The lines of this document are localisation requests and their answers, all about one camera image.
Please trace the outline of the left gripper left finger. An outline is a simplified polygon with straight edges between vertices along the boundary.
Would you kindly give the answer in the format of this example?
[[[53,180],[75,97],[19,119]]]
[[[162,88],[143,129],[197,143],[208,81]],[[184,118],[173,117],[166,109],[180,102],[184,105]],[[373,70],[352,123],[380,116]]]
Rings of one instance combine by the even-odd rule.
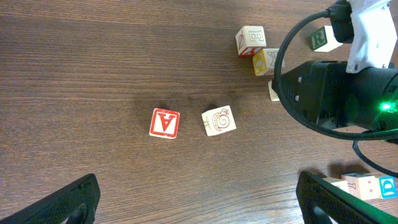
[[[1,223],[93,223],[100,196],[96,176],[87,174]]]

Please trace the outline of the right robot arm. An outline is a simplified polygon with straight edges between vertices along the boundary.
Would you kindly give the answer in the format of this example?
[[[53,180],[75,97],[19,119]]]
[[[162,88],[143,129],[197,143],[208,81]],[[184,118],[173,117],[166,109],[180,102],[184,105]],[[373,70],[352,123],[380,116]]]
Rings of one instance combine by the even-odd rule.
[[[346,62],[309,61],[271,88],[307,128],[338,139],[397,143],[397,69],[346,72]]]

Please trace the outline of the blue letter D block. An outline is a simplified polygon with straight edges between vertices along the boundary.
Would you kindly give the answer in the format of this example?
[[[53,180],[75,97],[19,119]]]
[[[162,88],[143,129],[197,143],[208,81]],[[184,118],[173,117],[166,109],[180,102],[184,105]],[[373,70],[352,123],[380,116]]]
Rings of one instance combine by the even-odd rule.
[[[391,176],[378,177],[379,198],[397,198],[396,180]]]

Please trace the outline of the red letter I block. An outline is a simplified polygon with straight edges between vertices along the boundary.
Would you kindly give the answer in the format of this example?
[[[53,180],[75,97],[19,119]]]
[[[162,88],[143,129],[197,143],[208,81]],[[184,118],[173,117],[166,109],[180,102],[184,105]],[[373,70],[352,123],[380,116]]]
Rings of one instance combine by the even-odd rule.
[[[272,80],[268,82],[268,87],[271,101],[279,101],[277,93],[272,88]]]

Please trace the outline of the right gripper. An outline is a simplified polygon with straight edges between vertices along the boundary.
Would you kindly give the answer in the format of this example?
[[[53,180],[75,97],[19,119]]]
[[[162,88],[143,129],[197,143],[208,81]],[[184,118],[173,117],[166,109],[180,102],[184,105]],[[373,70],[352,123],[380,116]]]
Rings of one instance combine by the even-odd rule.
[[[283,74],[281,90],[302,118],[326,129],[359,126],[384,131],[379,105],[386,87],[383,68],[347,73],[345,62],[310,61]]]

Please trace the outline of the wooden picture block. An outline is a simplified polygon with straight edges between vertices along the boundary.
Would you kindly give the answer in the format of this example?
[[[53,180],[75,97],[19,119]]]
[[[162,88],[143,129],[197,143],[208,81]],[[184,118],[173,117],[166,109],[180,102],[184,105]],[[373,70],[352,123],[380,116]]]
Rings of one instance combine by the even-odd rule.
[[[349,193],[349,187],[348,187],[348,182],[343,179],[336,179],[332,177],[325,177],[323,178],[324,181],[334,185],[335,187]]]
[[[371,174],[348,173],[341,174],[341,178],[348,183],[351,195],[361,200],[378,198],[376,178]]]

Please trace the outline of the green letter R block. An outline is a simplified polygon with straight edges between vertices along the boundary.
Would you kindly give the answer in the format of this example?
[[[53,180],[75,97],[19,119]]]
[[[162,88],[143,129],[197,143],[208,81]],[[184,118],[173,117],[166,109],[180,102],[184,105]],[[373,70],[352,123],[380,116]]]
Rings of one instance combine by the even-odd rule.
[[[330,52],[343,45],[336,40],[332,26],[323,26],[313,32],[310,41],[313,52]]]

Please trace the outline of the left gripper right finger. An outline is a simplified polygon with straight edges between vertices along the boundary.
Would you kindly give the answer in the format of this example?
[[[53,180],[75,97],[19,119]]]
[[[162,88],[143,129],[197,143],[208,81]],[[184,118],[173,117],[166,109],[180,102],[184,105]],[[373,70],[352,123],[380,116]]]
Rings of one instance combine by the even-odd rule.
[[[397,223],[397,217],[308,171],[299,175],[296,196],[305,223]]]

